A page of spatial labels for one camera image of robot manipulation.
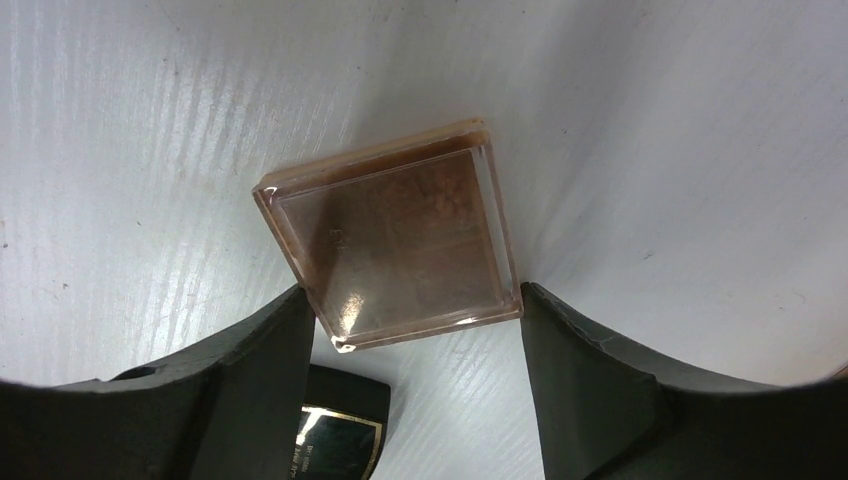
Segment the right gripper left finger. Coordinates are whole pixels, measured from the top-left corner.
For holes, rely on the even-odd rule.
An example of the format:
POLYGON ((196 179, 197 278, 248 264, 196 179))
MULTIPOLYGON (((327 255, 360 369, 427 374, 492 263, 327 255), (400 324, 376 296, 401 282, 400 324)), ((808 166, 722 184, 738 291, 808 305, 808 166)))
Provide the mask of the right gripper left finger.
POLYGON ((284 479, 313 343, 292 287, 256 313, 110 380, 1 385, 5 479, 284 479))

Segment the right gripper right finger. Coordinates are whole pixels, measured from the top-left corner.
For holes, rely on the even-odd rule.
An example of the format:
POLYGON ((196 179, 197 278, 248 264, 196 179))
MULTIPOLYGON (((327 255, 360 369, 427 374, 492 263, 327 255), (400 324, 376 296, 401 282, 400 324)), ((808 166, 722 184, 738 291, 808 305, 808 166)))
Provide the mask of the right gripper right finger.
POLYGON ((843 479, 847 382, 781 387, 679 361, 521 287, 549 479, 843 479))

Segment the brown square blush compact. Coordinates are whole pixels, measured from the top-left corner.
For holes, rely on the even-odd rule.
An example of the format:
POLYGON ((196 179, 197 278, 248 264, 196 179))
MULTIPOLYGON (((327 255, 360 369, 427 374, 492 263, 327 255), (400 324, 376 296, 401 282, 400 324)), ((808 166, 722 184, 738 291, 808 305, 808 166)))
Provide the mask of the brown square blush compact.
POLYGON ((269 173, 252 196, 340 353, 523 314, 479 118, 269 173))

